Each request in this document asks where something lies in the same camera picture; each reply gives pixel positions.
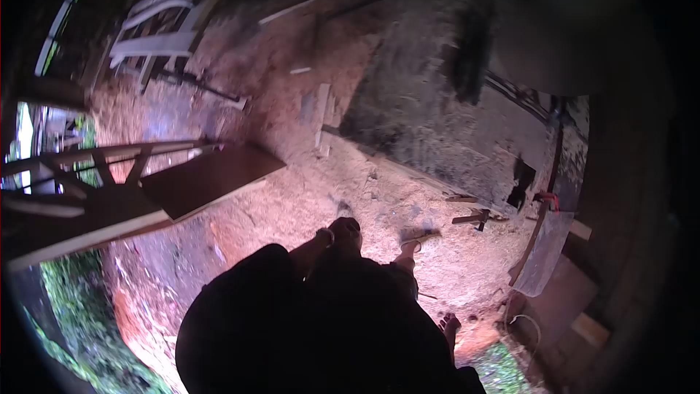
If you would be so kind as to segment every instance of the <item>sawdust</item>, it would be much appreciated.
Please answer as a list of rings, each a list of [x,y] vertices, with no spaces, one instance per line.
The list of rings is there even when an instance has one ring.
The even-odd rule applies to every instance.
[[[508,269],[520,258],[534,222],[521,215],[504,223],[489,221],[484,232],[471,225],[453,226],[453,217],[471,214],[468,204],[445,202],[439,193],[376,166],[338,138],[329,139],[330,154],[320,157],[314,140],[320,129],[318,117],[309,124],[299,121],[302,96],[315,94],[322,83],[330,84],[337,101],[336,119],[347,110],[383,31],[395,18],[396,0],[383,0],[328,22],[320,30],[312,70],[289,74],[296,40],[306,28],[303,17],[318,7],[336,5],[334,0],[319,1],[314,4],[317,8],[294,11],[252,34],[246,32],[245,23],[252,18],[233,13],[205,31],[188,69],[206,75],[224,92],[249,96],[243,112],[222,108],[216,98],[201,92],[157,82],[149,85],[144,96],[136,96],[130,77],[111,80],[94,94],[100,145],[209,135],[259,143],[287,163],[262,187],[200,214],[199,221],[192,223],[200,235],[196,238],[184,241],[185,227],[179,224],[127,241],[127,247],[134,243],[133,249],[117,242],[108,251],[107,264],[114,263],[109,258],[119,256],[124,262],[128,258],[134,271],[129,285],[110,280],[122,335],[178,391],[184,392],[176,378],[173,344],[167,338],[177,335],[182,316],[201,286],[267,243],[292,249],[310,239],[335,219],[339,201],[353,208],[363,228],[363,255],[378,262],[397,256],[402,237],[442,233],[439,250],[416,256],[415,275],[421,292],[436,298],[419,298],[426,312],[437,321],[444,312],[453,311],[464,326],[457,335],[457,364],[498,339],[493,322],[500,317],[497,309],[505,293],[501,291],[498,301],[493,296],[499,289],[507,290]],[[234,39],[244,32],[244,42]],[[118,179],[125,179],[128,172],[123,166],[113,169]],[[170,254],[175,252],[178,266],[172,267]],[[175,298],[163,291],[168,288],[175,289]],[[166,319],[153,315],[153,323],[142,301],[148,302],[151,314],[153,307],[161,308]],[[468,322],[472,315],[477,323]]]

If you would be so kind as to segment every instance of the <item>wooden board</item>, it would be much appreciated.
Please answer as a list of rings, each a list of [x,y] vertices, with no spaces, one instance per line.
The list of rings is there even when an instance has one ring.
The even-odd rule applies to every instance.
[[[608,337],[610,337],[608,329],[585,313],[581,313],[571,323],[571,328],[595,348],[602,348],[608,342]]]
[[[569,232],[580,237],[584,241],[587,241],[591,238],[591,233],[593,232],[593,230],[586,224],[577,220],[573,220],[573,222],[571,223],[571,228],[569,228]]]
[[[537,297],[554,274],[561,250],[573,221],[573,213],[545,211],[539,231],[533,234],[534,243],[512,287]]]
[[[532,317],[542,333],[540,347],[554,344],[598,293],[598,286],[566,256],[559,257],[552,277],[537,297],[527,297],[522,313]],[[537,332],[529,320],[514,323],[534,344]]]
[[[181,220],[284,167],[283,162],[255,147],[227,144],[220,152],[203,154],[142,178],[141,188],[172,220]]]

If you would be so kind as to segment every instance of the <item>lumber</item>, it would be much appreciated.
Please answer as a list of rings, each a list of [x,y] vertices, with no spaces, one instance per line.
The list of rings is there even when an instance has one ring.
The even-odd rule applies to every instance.
[[[583,312],[571,323],[571,328],[596,348],[602,348],[610,337],[608,329]]]
[[[586,224],[577,220],[573,220],[573,222],[571,223],[571,227],[569,227],[569,233],[580,237],[584,241],[587,241],[591,238],[592,232],[593,230],[591,229],[591,227],[588,227]]]

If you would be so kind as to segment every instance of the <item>wood scrap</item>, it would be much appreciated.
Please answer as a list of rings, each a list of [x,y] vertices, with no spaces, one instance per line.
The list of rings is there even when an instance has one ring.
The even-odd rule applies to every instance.
[[[587,241],[591,238],[592,232],[593,230],[591,229],[591,227],[588,227],[586,224],[577,220],[573,220],[573,222],[571,223],[571,227],[569,227],[569,233],[580,237],[584,241]]]
[[[267,17],[265,17],[264,19],[259,20],[258,25],[264,25],[266,23],[272,22],[273,20],[275,20],[278,17],[282,17],[283,15],[290,13],[290,12],[294,11],[295,9],[305,7],[306,5],[313,3],[313,2],[316,2],[316,1],[317,0],[305,0],[304,2],[294,4],[294,5],[290,6],[289,8],[285,8],[282,11],[278,11],[274,14],[270,14]]]
[[[583,312],[571,323],[571,328],[574,332],[581,335],[586,342],[596,348],[602,348],[608,341],[608,337],[610,337],[608,329]]]
[[[479,199],[477,197],[452,197],[446,198],[445,201],[448,203],[476,203],[479,202]]]

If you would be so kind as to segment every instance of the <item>hand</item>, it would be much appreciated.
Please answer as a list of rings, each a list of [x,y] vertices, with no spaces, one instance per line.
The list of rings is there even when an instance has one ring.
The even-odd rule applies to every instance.
[[[347,255],[356,256],[362,249],[360,224],[353,217],[339,217],[328,227],[335,235],[334,246]]]

